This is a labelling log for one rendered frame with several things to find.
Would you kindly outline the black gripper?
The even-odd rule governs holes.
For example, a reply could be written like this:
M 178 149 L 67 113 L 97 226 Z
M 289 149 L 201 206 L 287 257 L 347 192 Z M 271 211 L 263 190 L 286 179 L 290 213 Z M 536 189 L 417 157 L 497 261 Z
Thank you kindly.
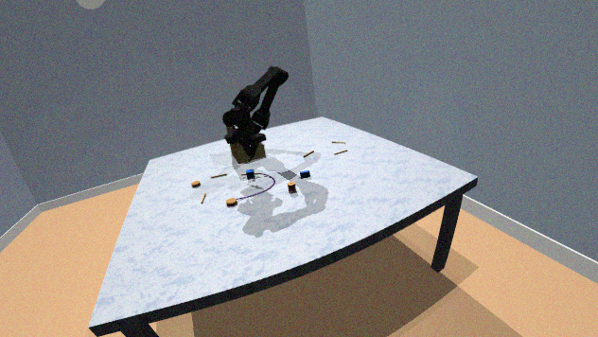
M 258 143 L 266 140 L 266 135 L 264 133 L 255 133 L 252 128 L 252 123 L 254 123 L 251 119 L 240 121 L 237 125 L 245 132 L 245 136 L 240 138 L 237 143 L 242 145 L 243 149 L 246 151 L 248 156 L 255 157 L 255 152 Z M 255 133 L 255 134 L 253 134 Z

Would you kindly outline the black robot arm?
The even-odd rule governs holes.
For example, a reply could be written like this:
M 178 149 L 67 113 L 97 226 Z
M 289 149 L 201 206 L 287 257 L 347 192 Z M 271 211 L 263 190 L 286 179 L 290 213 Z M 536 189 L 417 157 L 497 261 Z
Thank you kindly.
M 248 85 L 237 94 L 236 98 L 231 103 L 235 105 L 235 108 L 223 114 L 223 124 L 228 127 L 233 127 L 233 130 L 225 136 L 227 144 L 235 144 L 240 138 L 246 137 L 242 128 L 237 126 L 236 129 L 235 125 L 240 121 L 251 118 L 250 112 L 258 105 L 261 93 L 269 86 L 262 105 L 254 112 L 251 118 L 251 120 L 254 121 L 254 123 L 252 123 L 252 128 L 255 133 L 260 133 L 261 129 L 266 131 L 270 123 L 270 107 L 274 96 L 279 85 L 285 83 L 288 78 L 288 72 L 277 66 L 270 66 L 268 71 L 255 84 Z M 238 100 L 241 103 L 239 103 Z

